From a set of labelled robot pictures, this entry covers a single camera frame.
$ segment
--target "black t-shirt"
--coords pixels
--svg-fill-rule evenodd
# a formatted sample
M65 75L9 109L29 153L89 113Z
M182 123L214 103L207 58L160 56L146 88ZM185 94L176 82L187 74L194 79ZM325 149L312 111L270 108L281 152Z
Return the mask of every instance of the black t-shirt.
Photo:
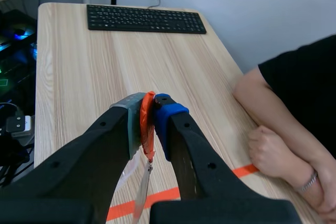
M291 114L336 157L336 35L259 65Z

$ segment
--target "white tag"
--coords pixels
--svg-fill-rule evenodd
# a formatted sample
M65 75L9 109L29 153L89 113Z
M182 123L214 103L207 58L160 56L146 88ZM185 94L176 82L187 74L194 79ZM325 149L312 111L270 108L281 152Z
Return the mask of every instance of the white tag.
M138 194L136 195L135 199L135 208L133 213L133 221L132 224L137 224L142 214L143 207L146 202L147 198L147 191L148 191L148 183L149 183L149 175L151 175L152 171L152 163L147 161L145 171L141 180L141 184L138 190Z

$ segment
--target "bracelet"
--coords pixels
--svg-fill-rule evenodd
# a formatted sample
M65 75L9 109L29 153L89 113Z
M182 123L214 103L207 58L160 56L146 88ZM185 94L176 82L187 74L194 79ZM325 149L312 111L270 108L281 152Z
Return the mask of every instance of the bracelet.
M314 173L311 175L310 180L304 186L297 188L296 191L298 192L306 191L309 187L312 186L312 184L315 183L317 177L318 177L318 173L315 170Z

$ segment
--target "black keyboard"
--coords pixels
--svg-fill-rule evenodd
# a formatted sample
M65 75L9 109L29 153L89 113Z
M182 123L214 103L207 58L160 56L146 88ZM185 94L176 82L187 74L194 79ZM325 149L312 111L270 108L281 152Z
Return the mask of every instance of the black keyboard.
M205 34L198 13L87 5L89 30Z

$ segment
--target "wooden desk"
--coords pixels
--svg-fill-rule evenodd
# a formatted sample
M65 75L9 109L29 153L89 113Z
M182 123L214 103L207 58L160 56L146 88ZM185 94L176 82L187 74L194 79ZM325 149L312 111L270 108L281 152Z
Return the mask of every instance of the wooden desk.
M250 164L247 133L255 124L231 94L242 73L201 17L206 35L89 31L85 5L43 4L38 20L35 164L81 135L112 103L150 90L168 93L188 107L231 169ZM177 186L158 139L155 150L149 194ZM143 167L144 158L114 194L112 206L135 198ZM260 173L242 181L262 195L290 199L304 223L319 223L286 183ZM131 223L131 215L111 222ZM149 222L148 209L140 222Z

